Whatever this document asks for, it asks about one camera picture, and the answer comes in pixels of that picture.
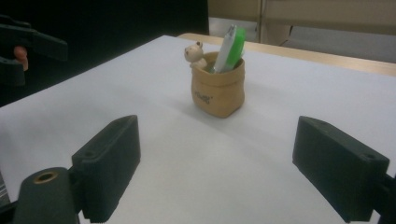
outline black clamp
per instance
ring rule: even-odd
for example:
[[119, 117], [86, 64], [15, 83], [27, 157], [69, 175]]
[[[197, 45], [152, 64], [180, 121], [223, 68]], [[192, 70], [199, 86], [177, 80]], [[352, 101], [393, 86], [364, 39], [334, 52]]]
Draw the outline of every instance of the black clamp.
[[54, 167], [27, 177], [18, 200], [0, 208], [0, 223], [76, 224], [78, 213], [106, 222], [140, 162], [137, 116], [116, 119], [72, 156], [67, 170]]
[[293, 163], [345, 222], [396, 223], [396, 180], [387, 175], [389, 159], [318, 119], [300, 117]]

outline green pen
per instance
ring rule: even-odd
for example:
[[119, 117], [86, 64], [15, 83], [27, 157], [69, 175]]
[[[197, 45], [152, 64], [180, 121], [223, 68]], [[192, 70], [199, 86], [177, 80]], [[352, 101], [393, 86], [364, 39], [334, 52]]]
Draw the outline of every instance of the green pen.
[[216, 59], [212, 73], [225, 73], [233, 70], [241, 58], [244, 49], [246, 31], [232, 25], [227, 35], [224, 36], [221, 49]]

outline screw hole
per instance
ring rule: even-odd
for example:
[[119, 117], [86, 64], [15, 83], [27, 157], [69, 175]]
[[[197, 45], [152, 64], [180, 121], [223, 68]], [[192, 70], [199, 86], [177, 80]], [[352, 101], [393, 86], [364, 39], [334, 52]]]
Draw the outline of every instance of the screw hole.
[[85, 152], [85, 154], [84, 154], [86, 157], [89, 157], [89, 158], [92, 158], [92, 157], [94, 157], [95, 156], [95, 153], [94, 152], [92, 152], [92, 151], [87, 151], [87, 152]]
[[363, 154], [364, 157], [368, 158], [368, 159], [374, 159], [375, 156], [371, 155], [371, 154]]
[[56, 172], [46, 172], [44, 174], [38, 175], [35, 177], [35, 184], [44, 184], [48, 183], [51, 180], [55, 179], [58, 176]]

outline pen holder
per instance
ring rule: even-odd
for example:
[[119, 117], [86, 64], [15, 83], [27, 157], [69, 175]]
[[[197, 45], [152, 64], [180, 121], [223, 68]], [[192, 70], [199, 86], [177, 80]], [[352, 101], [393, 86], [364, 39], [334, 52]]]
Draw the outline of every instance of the pen holder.
[[220, 74], [210, 74], [218, 52], [204, 55], [207, 68], [191, 69], [192, 100], [205, 112], [220, 118], [227, 118], [245, 101], [245, 62], [240, 59], [234, 70]]

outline table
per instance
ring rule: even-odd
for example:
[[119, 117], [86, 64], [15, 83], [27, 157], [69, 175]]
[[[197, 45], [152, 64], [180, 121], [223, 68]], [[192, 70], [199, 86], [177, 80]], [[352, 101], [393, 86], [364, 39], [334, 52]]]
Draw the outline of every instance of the table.
[[360, 139], [396, 173], [395, 77], [247, 49], [246, 101], [218, 119], [191, 99], [183, 50], [193, 43], [161, 36], [0, 108], [0, 170], [11, 201], [25, 177], [70, 167], [96, 133], [131, 114], [142, 159], [107, 223], [343, 223], [291, 163], [301, 115]]

